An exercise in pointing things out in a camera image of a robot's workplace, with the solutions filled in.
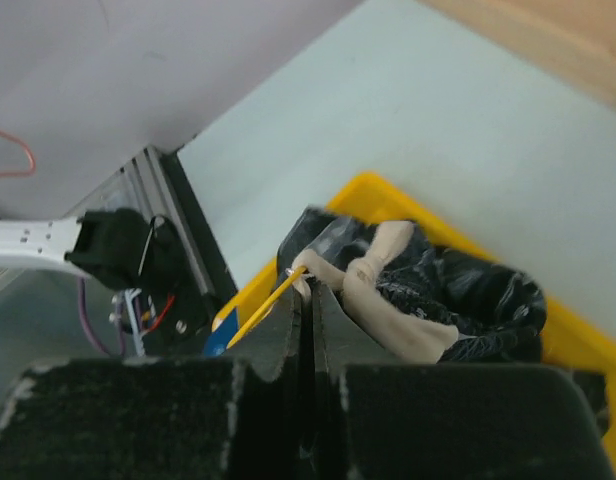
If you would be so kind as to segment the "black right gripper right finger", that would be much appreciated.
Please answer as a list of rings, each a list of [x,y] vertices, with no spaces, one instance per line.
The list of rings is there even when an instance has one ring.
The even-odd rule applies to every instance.
[[[614,479],[587,402],[541,364],[409,365],[313,290],[322,479]]]

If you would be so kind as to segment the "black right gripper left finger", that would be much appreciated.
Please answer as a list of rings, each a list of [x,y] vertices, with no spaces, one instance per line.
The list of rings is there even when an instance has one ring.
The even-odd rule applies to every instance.
[[[301,307],[214,358],[42,358],[0,406],[0,479],[292,479]]]

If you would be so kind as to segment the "dark patterned shorts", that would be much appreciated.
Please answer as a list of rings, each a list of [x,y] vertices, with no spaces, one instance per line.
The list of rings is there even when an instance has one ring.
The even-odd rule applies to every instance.
[[[308,207],[277,250],[278,277],[306,248],[339,269],[367,253],[373,223]],[[379,293],[405,314],[457,327],[460,339],[443,360],[538,362],[546,300],[526,273],[435,244],[420,225],[405,250],[379,273]]]

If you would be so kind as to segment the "yellow plastic tag loop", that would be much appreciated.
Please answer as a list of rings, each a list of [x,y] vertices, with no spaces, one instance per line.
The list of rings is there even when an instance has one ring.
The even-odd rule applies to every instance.
[[[290,269],[287,273],[287,278],[269,295],[262,305],[249,317],[244,325],[235,333],[232,339],[228,342],[226,349],[231,349],[239,343],[250,331],[255,328],[273,309],[276,302],[282,294],[293,286],[303,274],[307,272],[305,266]]]

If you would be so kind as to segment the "pink wire hanger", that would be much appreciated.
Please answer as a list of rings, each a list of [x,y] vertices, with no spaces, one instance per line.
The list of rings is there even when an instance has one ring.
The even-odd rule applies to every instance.
[[[37,162],[30,147],[20,138],[0,129],[0,179],[29,177]]]

